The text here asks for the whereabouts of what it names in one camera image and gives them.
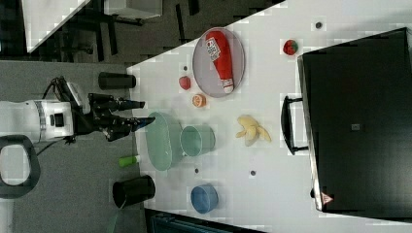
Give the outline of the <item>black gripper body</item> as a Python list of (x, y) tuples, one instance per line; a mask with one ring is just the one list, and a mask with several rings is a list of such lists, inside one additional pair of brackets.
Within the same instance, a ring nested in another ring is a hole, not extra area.
[(75, 136), (100, 131), (108, 142), (113, 142), (130, 134), (130, 120), (123, 116), (116, 116), (114, 112), (130, 110), (131, 100), (98, 93), (89, 93), (87, 99), (90, 112), (88, 114), (81, 114), (79, 111), (73, 113)]

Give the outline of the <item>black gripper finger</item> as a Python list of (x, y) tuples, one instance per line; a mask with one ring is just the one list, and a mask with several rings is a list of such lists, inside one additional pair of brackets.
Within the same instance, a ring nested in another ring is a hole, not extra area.
[(132, 109), (143, 109), (144, 107), (145, 107), (145, 103), (140, 102), (140, 101), (124, 100), (124, 101), (120, 101), (120, 104), (119, 104), (120, 111), (132, 110)]
[(146, 127), (155, 121), (154, 117), (132, 117), (129, 122), (131, 125), (131, 132), (135, 132), (140, 128)]

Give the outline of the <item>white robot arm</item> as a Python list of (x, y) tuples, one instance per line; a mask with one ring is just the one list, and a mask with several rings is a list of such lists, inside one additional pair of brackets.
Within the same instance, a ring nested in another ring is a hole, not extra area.
[(1, 197), (17, 199), (37, 185), (41, 176), (40, 153), (35, 151), (37, 144), (51, 146), (61, 140), (71, 144), (78, 136), (95, 131), (113, 142), (155, 121), (151, 116), (118, 115), (120, 111), (144, 107), (143, 102), (96, 93), (90, 93), (86, 100), (65, 94), (54, 100), (3, 101), (1, 154), (21, 158), (28, 170), (23, 177), (12, 179), (10, 170), (5, 168), (1, 173)]

